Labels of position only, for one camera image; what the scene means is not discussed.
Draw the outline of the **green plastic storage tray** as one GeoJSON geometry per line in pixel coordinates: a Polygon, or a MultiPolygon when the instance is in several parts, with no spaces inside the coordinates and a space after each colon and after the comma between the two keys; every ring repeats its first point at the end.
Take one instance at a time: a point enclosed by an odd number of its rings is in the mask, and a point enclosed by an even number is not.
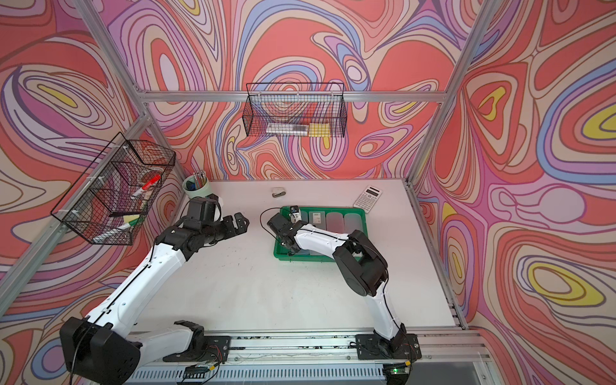
{"type": "MultiPolygon", "coordinates": [[[[299,208],[302,212],[303,221],[307,221],[308,223],[309,223],[309,219],[308,219],[309,211],[324,211],[326,215],[327,213],[330,213],[330,212],[340,212],[343,216],[347,213],[358,213],[361,215],[361,217],[364,220],[364,231],[363,232],[366,235],[368,234],[366,213],[364,213],[363,210],[355,209],[355,208],[344,208],[344,207],[314,207],[314,206],[300,206],[299,208]]],[[[324,255],[319,255],[319,256],[288,255],[287,249],[283,247],[279,242],[277,242],[274,246],[274,256],[280,261],[334,262],[333,259],[328,258],[327,256],[324,256],[324,255]]]]}

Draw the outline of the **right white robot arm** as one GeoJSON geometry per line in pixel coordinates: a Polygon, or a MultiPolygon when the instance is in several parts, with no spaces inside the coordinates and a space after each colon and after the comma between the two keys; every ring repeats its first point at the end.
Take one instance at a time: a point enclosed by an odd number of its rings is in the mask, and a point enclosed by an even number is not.
{"type": "Polygon", "coordinates": [[[360,230],[350,234],[333,233],[280,213],[272,216],[267,225],[268,234],[274,236],[291,255],[308,250],[333,260],[348,287],[364,298],[374,322],[375,342],[357,343],[359,348],[388,359],[396,355],[407,360],[412,358],[415,351],[406,327],[388,306],[388,263],[365,233],[360,230]]]}

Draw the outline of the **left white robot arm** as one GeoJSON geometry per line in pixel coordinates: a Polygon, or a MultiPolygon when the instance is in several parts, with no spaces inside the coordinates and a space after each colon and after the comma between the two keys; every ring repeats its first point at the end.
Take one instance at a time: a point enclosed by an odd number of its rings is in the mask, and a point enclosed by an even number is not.
{"type": "Polygon", "coordinates": [[[188,211],[155,238],[136,269],[89,313],[71,317],[59,335],[69,376],[98,384],[123,384],[145,364],[168,356],[203,359],[222,354],[208,345],[204,328],[185,320],[171,327],[132,333],[137,319],[165,282],[203,248],[245,234],[242,213],[223,216],[218,196],[192,198],[188,211]]]}

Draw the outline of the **clear frosted pencil case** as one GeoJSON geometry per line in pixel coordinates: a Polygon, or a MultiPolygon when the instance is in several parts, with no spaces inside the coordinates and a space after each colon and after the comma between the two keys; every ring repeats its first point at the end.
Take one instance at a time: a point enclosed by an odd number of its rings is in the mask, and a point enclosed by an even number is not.
{"type": "Polygon", "coordinates": [[[318,229],[327,228],[327,215],[324,211],[309,211],[308,219],[309,223],[318,229]]]}

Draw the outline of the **white translucent pencil case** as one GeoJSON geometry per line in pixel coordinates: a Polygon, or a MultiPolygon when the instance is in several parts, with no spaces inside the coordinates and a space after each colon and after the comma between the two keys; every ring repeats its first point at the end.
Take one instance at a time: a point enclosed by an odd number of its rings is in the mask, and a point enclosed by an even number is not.
{"type": "Polygon", "coordinates": [[[344,232],[352,234],[356,230],[364,231],[364,220],[358,213],[347,213],[343,217],[344,232]]]}

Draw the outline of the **teal pencil case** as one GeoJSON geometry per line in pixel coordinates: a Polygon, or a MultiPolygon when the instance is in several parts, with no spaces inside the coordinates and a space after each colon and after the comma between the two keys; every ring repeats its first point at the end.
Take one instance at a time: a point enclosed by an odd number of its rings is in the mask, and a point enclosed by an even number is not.
{"type": "Polygon", "coordinates": [[[305,255],[310,255],[310,256],[319,256],[320,253],[318,251],[314,251],[314,250],[304,250],[301,249],[299,250],[295,256],[305,256],[305,255]]]}

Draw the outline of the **pink pencil case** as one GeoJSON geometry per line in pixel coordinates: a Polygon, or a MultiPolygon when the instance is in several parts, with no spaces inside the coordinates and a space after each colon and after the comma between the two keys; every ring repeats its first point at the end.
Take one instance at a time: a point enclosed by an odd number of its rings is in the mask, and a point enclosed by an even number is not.
{"type": "Polygon", "coordinates": [[[326,216],[326,227],[327,231],[332,233],[344,233],[345,232],[345,222],[344,217],[340,212],[330,212],[327,213],[326,216]]]}

